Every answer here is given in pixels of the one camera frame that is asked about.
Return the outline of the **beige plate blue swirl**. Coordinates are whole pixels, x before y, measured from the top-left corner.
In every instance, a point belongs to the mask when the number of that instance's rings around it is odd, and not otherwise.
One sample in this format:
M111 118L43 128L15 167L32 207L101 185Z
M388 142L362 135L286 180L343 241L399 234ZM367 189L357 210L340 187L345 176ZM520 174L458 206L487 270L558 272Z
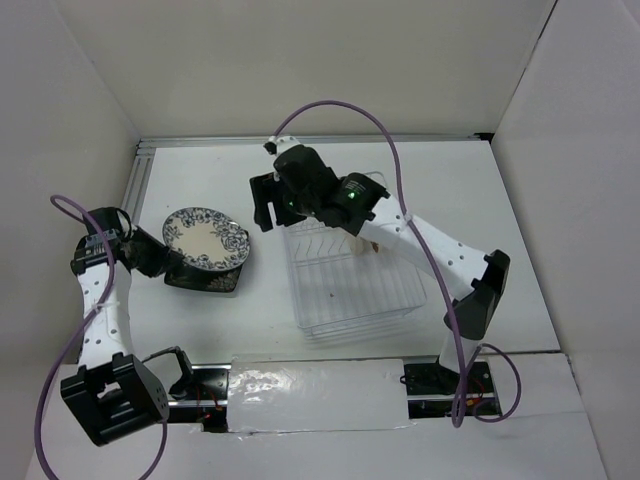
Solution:
M366 251L367 242L361 238L351 238L349 248L353 255L361 255Z

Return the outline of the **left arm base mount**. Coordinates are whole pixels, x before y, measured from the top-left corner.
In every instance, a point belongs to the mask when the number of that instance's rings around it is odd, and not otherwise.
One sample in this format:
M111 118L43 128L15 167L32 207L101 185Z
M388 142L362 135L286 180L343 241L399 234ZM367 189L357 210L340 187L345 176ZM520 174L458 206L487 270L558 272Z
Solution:
M194 365L189 384L168 389L169 424L193 424L210 433L228 431L230 364Z

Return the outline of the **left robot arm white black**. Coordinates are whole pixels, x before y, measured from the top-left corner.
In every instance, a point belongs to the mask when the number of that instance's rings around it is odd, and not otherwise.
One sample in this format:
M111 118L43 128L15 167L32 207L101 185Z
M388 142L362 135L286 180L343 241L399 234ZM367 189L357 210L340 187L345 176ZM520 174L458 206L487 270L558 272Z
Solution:
M155 278L182 257L116 207L90 211L83 237L70 262L82 289L88 324L83 329L78 371L62 380L65 404L91 441L109 444L169 418L170 399L196 390L197 374L179 347L164 349L178 364L161 381L136 357L128 308L132 273Z

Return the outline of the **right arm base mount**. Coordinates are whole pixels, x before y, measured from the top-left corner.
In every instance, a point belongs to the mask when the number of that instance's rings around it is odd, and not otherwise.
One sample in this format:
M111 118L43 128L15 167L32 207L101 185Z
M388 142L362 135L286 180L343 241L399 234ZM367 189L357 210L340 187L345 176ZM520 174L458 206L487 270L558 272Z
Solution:
M452 400L458 385L456 374L436 362L405 363L400 382L406 389L410 419L451 416ZM475 407L480 416L498 416L502 413L486 361L476 361L468 377L465 415L472 416Z

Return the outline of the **blue floral white plate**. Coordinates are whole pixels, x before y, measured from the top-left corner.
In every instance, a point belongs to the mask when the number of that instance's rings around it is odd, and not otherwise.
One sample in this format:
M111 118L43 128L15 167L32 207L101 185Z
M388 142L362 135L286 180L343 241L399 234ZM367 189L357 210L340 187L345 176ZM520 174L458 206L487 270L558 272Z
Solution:
M188 266L225 272L242 266L250 255L248 232L218 210L186 207L171 213L162 225L165 244Z

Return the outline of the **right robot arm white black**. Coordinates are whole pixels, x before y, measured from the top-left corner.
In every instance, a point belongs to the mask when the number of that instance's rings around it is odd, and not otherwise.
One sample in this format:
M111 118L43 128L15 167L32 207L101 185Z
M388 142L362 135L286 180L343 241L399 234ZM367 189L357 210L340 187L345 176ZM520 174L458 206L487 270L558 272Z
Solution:
M504 294L509 256L453 239L410 214L399 198L365 174L337 176L315 149L293 137L272 137L264 148L274 163L272 172L249 181L255 223L267 232L312 218L383 247L434 278L450 331L436 379L444 390L460 391L471 379L468 364Z

